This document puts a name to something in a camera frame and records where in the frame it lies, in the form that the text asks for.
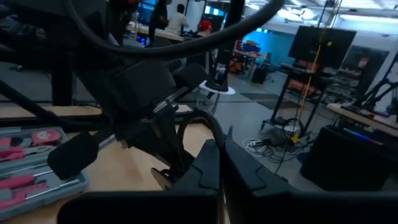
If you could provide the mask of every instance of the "pink tool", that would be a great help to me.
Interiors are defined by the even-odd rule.
[[[53,146],[38,146],[38,147],[12,147],[10,149],[0,151],[0,162],[13,161],[23,159],[28,155],[42,153],[53,149]]]
[[[51,174],[52,172],[53,172],[52,170],[49,170],[39,174],[28,174],[19,177],[11,177],[5,180],[0,180],[0,189],[16,189],[18,187],[23,187],[29,184],[33,184],[33,182],[35,182],[36,177],[45,174]]]
[[[28,197],[26,197],[27,194],[24,194],[25,192],[22,192],[22,193],[19,193],[19,194],[15,194],[11,200],[0,202],[0,210],[6,209],[8,207],[17,205],[17,204],[25,202],[27,200],[30,200],[30,199],[45,195],[45,194],[50,193],[50,192],[54,192],[54,191],[60,190],[60,189],[62,189],[64,187],[69,187],[71,185],[75,185],[75,184],[78,184],[78,183],[79,183],[79,180],[69,181],[67,183],[59,185],[58,187],[54,187],[52,189],[48,189],[46,191],[37,193],[35,195],[31,195],[31,196],[28,196]]]

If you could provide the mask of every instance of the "black box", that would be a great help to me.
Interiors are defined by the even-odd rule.
[[[324,190],[379,190],[395,171],[392,143],[332,125],[321,129],[300,173]]]

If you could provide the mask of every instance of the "desk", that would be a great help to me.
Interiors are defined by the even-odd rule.
[[[253,58],[253,60],[250,63],[249,75],[247,76],[247,77],[250,77],[250,80],[251,80],[253,73],[254,73],[254,69],[256,68],[256,59],[261,58],[261,56],[253,55],[253,54],[250,54],[249,52],[242,52],[242,51],[235,50],[235,49],[234,49],[234,53]]]
[[[136,24],[130,24],[126,27],[127,30],[129,31],[136,31]],[[144,26],[144,25],[138,25],[138,33],[139,34],[149,34],[149,27]],[[156,29],[155,35],[157,37],[163,37],[166,39],[170,39],[170,40],[176,40],[176,41],[184,41],[183,37],[180,37],[179,35],[175,35],[175,34],[171,34],[169,32],[166,32],[164,30],[161,29]]]
[[[347,118],[351,118],[357,122],[366,124],[368,126],[374,127],[380,131],[383,131],[391,136],[398,137],[398,124],[396,123],[395,116],[390,118],[385,118],[379,115],[374,115],[373,119],[365,118],[359,114],[353,113],[351,111],[341,108],[339,103],[329,103],[327,108],[335,113],[338,113]]]
[[[96,108],[91,107],[48,107],[48,110],[55,113],[60,112],[67,115],[84,115],[97,113]],[[179,111],[189,111],[189,107],[182,105]],[[14,116],[28,116],[29,113],[22,108],[1,108],[1,116],[4,111],[12,112]],[[202,124],[190,124],[184,135],[185,148],[193,155],[197,156],[203,143],[213,138],[211,131]],[[110,191],[110,190],[160,190],[155,179],[150,173],[150,168],[155,167],[159,170],[166,168],[166,165],[159,162],[154,157],[135,148],[122,149],[119,142],[113,142],[106,149],[101,150],[97,160],[88,168],[90,178],[89,191]],[[15,217],[6,224],[54,224],[56,223],[57,213],[60,207],[67,201],[61,200],[57,203],[35,209]]]

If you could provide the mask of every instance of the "ceiling light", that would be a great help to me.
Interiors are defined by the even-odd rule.
[[[210,6],[206,6],[205,8],[205,14],[209,14],[210,13]]]
[[[255,10],[259,10],[260,9],[260,6],[255,5],[255,4],[247,4],[246,6],[251,8],[251,9],[255,9]]]
[[[286,9],[279,10],[278,11],[278,16],[280,16],[282,18],[285,18],[285,19],[288,19],[290,21],[302,21],[300,16],[298,16],[296,14],[293,14],[293,13],[289,12]]]
[[[398,19],[385,18],[385,17],[340,15],[340,18],[349,21],[360,21],[360,22],[398,23]]]
[[[303,4],[301,2],[299,2],[298,0],[290,0],[293,4],[295,4],[296,6],[302,6]]]
[[[343,2],[341,3],[341,7],[348,7],[354,9],[381,9],[381,7],[378,4],[363,3],[358,1],[347,1],[347,0],[343,0]]]
[[[313,19],[315,17],[315,13],[311,9],[303,9],[303,13],[300,16],[303,19]]]

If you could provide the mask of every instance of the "black hose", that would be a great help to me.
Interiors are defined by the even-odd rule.
[[[225,148],[223,129],[221,128],[221,125],[216,120],[216,118],[207,111],[194,110],[184,118],[184,120],[180,123],[177,131],[178,155],[185,167],[188,167],[190,164],[188,164],[188,162],[183,159],[183,152],[185,150],[183,145],[184,133],[187,126],[195,119],[204,119],[209,124],[209,128],[210,131],[213,133],[217,148],[219,150]]]
[[[242,20],[241,22],[229,26],[224,30],[215,32],[208,37],[183,42],[168,47],[154,47],[149,49],[141,49],[137,47],[123,48],[120,46],[110,45],[101,37],[96,35],[87,24],[81,19],[73,7],[72,0],[63,0],[63,4],[67,10],[67,14],[73,19],[80,33],[86,37],[93,45],[100,49],[125,55],[128,57],[135,57],[139,59],[161,59],[167,60],[171,58],[186,57],[187,55],[198,54],[200,52],[210,50],[223,44],[225,42],[240,38],[254,29],[264,25],[269,21],[278,10],[284,5],[283,0],[272,0],[269,4],[258,10],[257,13]]]

